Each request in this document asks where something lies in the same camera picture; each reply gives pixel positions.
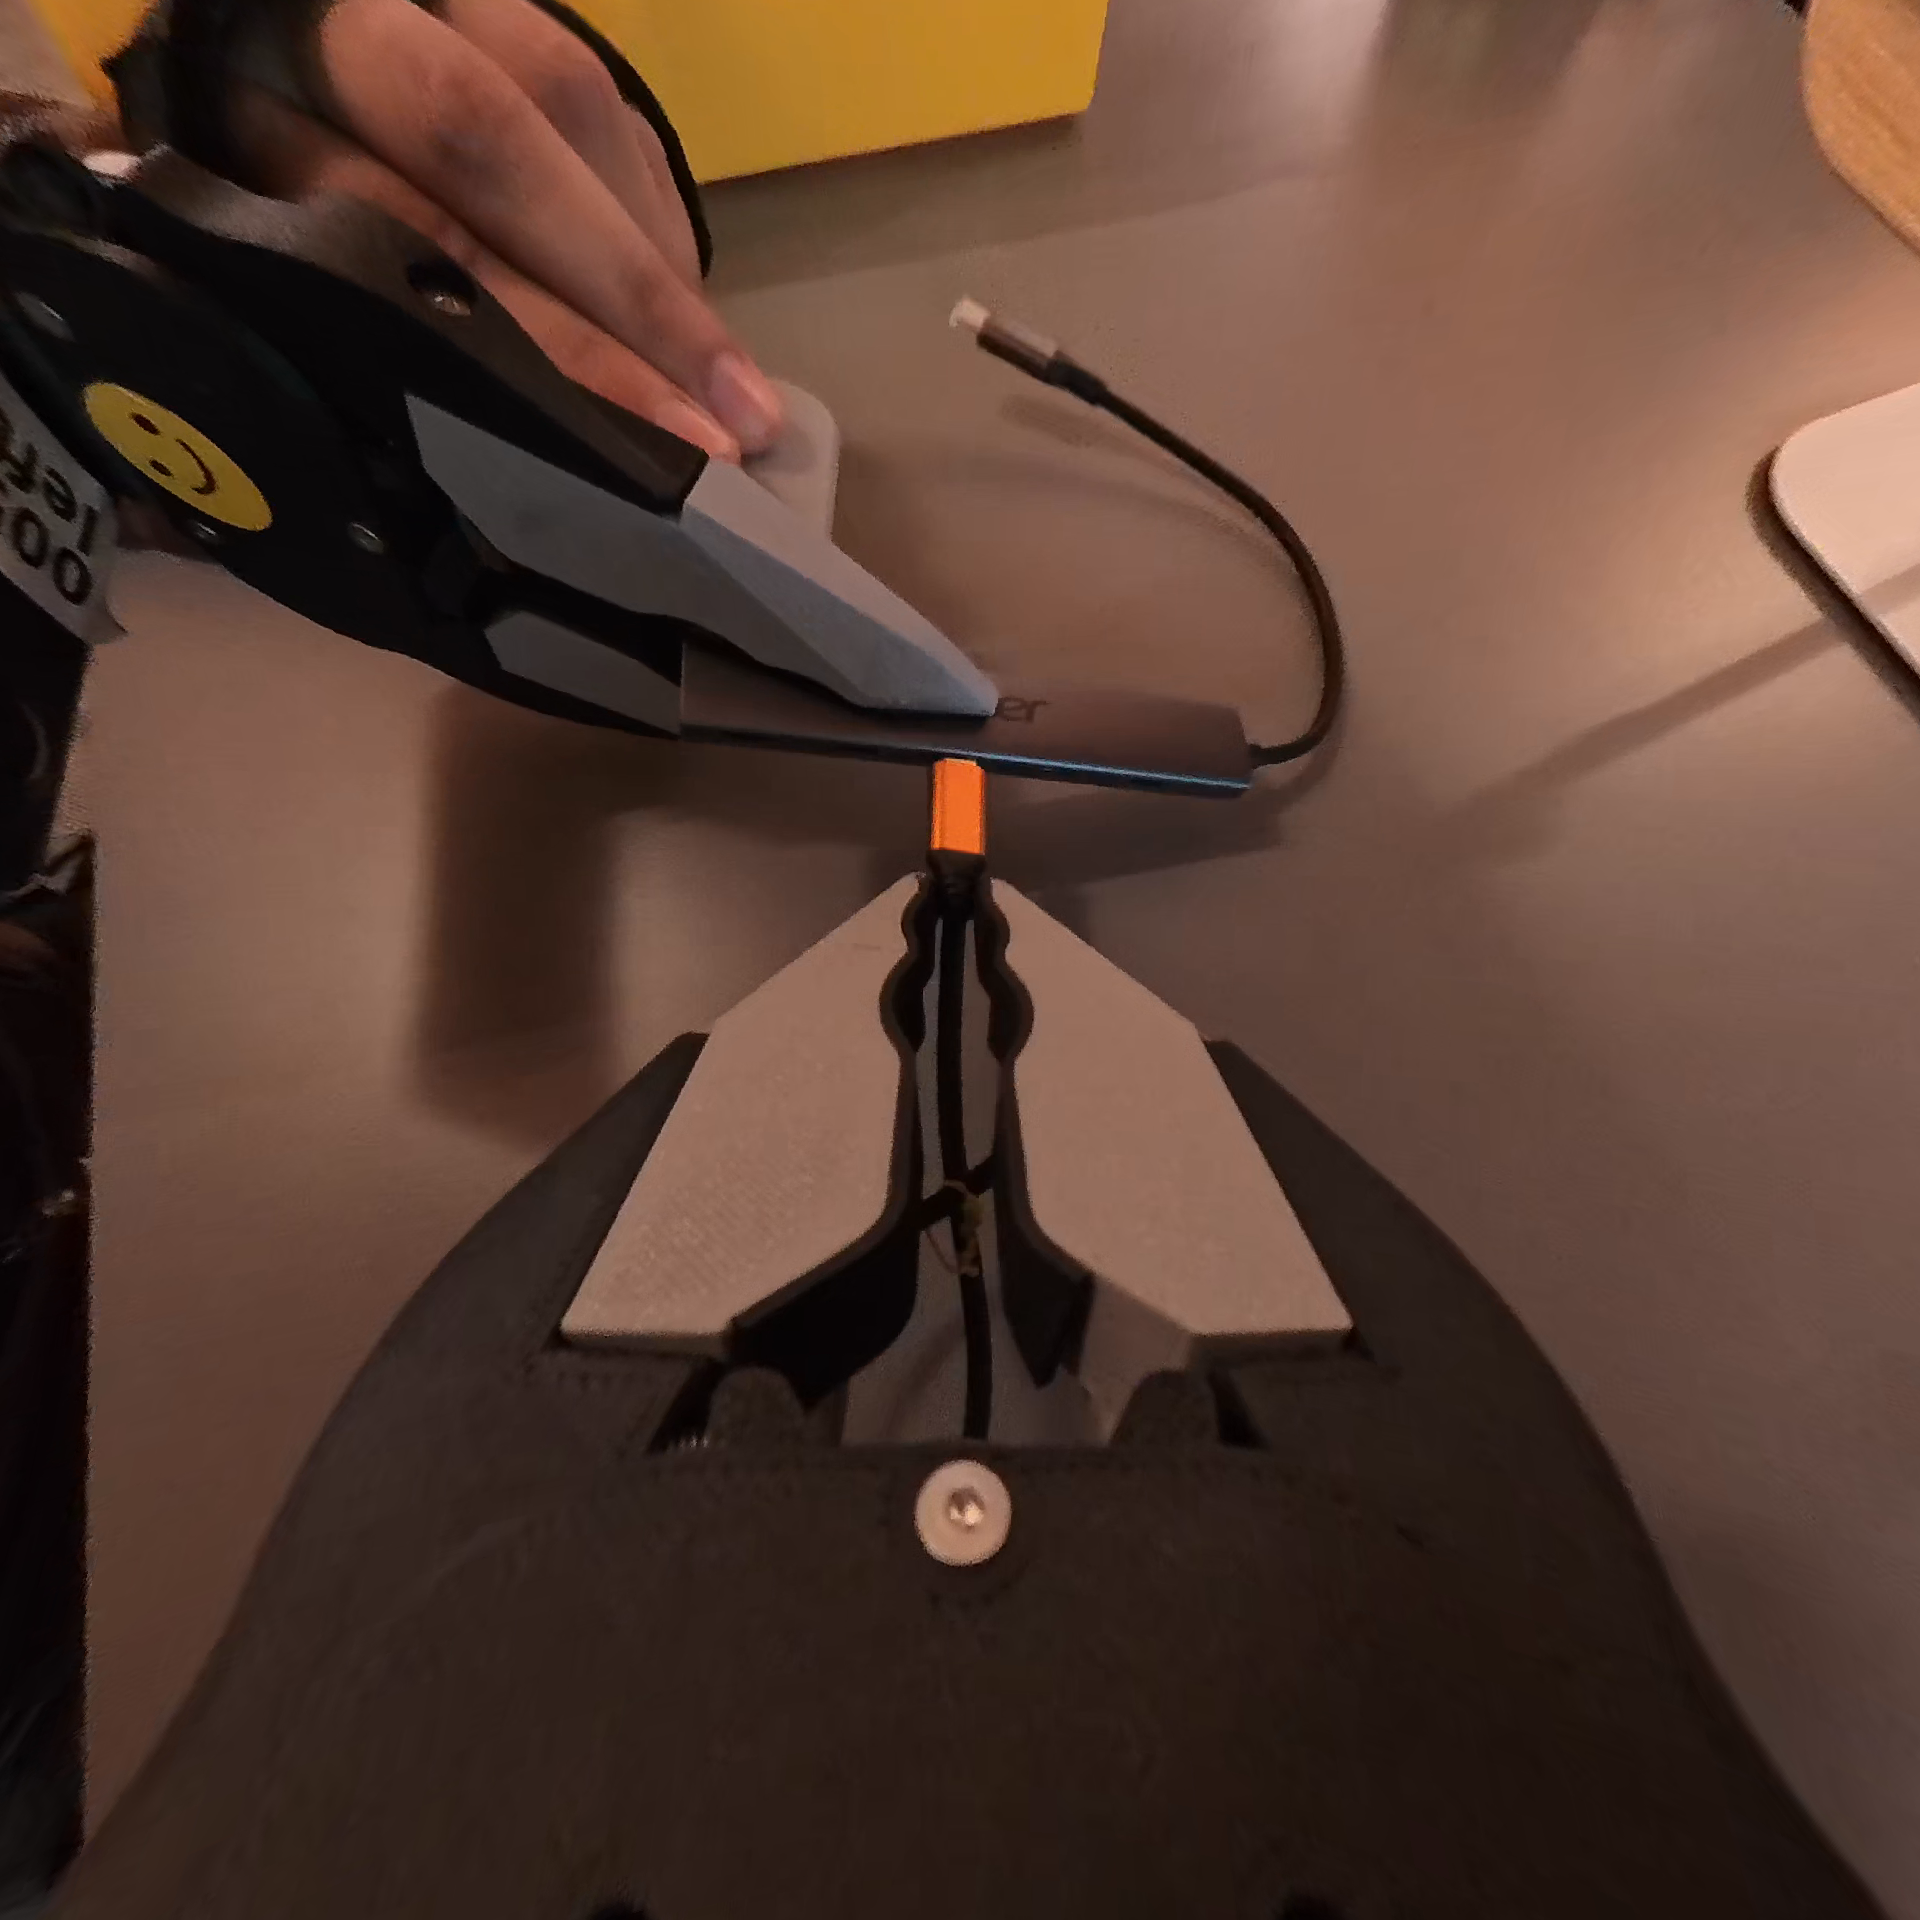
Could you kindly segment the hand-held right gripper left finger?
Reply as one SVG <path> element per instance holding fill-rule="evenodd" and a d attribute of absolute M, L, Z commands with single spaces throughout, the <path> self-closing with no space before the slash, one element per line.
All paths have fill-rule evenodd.
<path fill-rule="evenodd" d="M 932 917 L 902 876 L 714 1022 L 565 1309 L 570 1348 L 764 1370 L 818 1410 L 896 1345 Z"/>

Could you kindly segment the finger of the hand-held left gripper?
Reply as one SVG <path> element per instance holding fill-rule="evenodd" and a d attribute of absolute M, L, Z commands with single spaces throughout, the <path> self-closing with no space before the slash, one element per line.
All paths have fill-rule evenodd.
<path fill-rule="evenodd" d="M 680 628 L 643 620 L 586 634 L 552 612 L 514 607 L 493 618 L 485 635 L 504 677 L 589 708 L 596 724 L 682 735 Z"/>
<path fill-rule="evenodd" d="M 431 481 L 540 579 L 701 627 L 860 708 L 986 717 L 1001 701 L 945 634 L 737 466 L 698 459 L 683 502 L 655 512 L 421 397 L 406 412 Z"/>

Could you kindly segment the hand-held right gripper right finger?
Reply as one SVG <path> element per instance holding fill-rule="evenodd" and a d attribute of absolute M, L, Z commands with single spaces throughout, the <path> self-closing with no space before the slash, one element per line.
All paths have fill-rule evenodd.
<path fill-rule="evenodd" d="M 1193 1020 L 1008 880 L 982 919 L 1001 1295 L 1037 1386 L 1339 1348 L 1351 1313 Z"/>

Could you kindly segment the orange-plug usb-c cable yellow tie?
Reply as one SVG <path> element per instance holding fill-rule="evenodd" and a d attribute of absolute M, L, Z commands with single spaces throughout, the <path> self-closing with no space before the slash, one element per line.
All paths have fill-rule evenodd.
<path fill-rule="evenodd" d="M 986 776 L 945 756 L 930 776 L 924 864 L 909 909 L 902 994 L 917 1041 L 915 1120 L 924 1248 L 945 1266 L 959 1333 L 959 1431 L 982 1444 L 995 1423 L 995 1066 L 985 981 Z"/>

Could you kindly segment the yellow plastic bin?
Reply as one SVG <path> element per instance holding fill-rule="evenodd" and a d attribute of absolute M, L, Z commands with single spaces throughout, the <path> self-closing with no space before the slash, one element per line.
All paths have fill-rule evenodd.
<path fill-rule="evenodd" d="M 701 184 L 1079 117 L 1105 3 L 584 3 Z"/>

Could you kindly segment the person's left hand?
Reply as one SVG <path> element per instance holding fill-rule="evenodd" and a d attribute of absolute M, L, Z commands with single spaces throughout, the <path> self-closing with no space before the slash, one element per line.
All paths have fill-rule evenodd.
<path fill-rule="evenodd" d="M 236 88 L 264 187 L 377 203 L 469 270 L 576 384 L 706 455 L 781 441 L 776 385 L 711 309 L 660 132 L 534 5 L 331 5 L 324 115 Z"/>

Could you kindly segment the white board stand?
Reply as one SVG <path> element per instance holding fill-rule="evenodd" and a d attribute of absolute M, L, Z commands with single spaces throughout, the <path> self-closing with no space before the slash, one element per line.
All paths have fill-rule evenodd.
<path fill-rule="evenodd" d="M 1919 669 L 1919 385 L 1794 432 L 1766 493 L 1790 538 L 1882 642 Z"/>

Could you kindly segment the black board wooden frame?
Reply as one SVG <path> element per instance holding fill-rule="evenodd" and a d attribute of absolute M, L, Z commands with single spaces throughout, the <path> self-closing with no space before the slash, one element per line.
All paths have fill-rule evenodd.
<path fill-rule="evenodd" d="M 1809 3 L 1801 91 L 1835 177 L 1919 251 L 1919 5 Z"/>

